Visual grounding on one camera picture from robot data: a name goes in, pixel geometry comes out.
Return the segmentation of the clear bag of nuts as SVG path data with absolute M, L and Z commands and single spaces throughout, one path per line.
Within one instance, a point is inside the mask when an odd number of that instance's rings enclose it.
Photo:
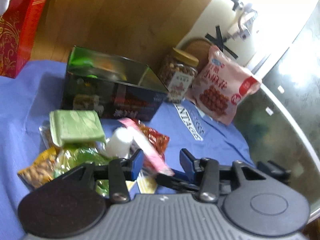
M 17 175 L 33 189 L 54 179 L 57 152 L 51 147 L 38 155 L 34 162 L 27 168 L 17 172 Z

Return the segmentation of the white wall socket adapter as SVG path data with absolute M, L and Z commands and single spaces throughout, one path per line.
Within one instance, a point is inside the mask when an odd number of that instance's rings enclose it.
M 241 38 L 243 41 L 251 36 L 253 22 L 256 20 L 258 12 L 251 4 L 244 5 L 237 21 L 228 29 L 227 39 Z

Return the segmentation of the wood panel backdrop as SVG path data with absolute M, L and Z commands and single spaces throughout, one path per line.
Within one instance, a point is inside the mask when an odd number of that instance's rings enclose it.
M 212 0 L 48 0 L 31 53 L 65 62 L 72 46 L 157 67 Z

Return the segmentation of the green jelly pouch white cap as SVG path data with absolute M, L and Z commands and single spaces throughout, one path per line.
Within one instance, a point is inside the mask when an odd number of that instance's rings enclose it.
M 103 142 L 65 144 L 56 158 L 54 177 L 57 178 L 83 163 L 103 166 L 113 159 L 127 159 L 132 143 L 132 133 L 125 127 L 119 127 Z

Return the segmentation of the pink twisted snack bag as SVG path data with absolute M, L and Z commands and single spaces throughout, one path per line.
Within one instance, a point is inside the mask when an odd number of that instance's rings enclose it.
M 260 86 L 261 80 L 249 69 L 238 65 L 213 45 L 207 65 L 195 77 L 185 97 L 206 115 L 229 125 L 238 104 L 256 93 Z

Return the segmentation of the red gift box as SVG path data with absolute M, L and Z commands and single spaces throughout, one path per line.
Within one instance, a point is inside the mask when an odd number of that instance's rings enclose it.
M 1 76 L 16 78 L 30 60 L 47 0 L 10 0 L 1 16 Z

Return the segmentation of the pink slim snack box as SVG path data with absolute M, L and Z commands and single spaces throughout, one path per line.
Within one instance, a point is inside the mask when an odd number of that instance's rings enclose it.
M 172 169 L 161 159 L 155 148 L 132 119 L 122 118 L 119 119 L 119 122 L 132 133 L 135 143 L 144 152 L 146 159 L 150 162 L 155 172 L 167 176 L 174 175 Z

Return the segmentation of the red candy wrapper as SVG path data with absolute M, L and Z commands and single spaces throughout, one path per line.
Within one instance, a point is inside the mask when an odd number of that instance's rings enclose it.
M 165 161 L 165 150 L 167 149 L 170 138 L 167 135 L 163 135 L 157 130 L 144 125 L 140 120 L 135 119 L 134 122 L 139 127 L 140 131 L 147 137 L 163 161 Z

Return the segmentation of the green wafer packet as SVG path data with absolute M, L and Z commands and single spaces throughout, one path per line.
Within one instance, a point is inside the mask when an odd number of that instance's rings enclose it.
M 55 110 L 49 114 L 50 133 L 56 146 L 105 141 L 96 111 Z

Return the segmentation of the peanut jar with gold lid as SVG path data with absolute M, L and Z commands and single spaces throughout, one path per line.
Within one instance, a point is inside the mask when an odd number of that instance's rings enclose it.
M 193 55 L 172 48 L 164 58 L 159 70 L 159 79 L 168 90 L 166 101 L 180 103 L 197 75 L 199 60 Z

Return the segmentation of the round wooden board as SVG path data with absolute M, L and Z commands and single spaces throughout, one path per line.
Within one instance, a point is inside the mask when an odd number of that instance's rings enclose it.
M 182 46 L 182 50 L 193 55 L 199 60 L 198 69 L 202 69 L 208 63 L 209 50 L 213 44 L 205 38 L 193 38 Z

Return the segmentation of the black tin box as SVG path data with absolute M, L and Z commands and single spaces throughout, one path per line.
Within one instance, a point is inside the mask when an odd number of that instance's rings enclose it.
M 61 109 L 94 110 L 103 119 L 150 121 L 167 94 L 147 64 L 74 46 L 67 61 Z

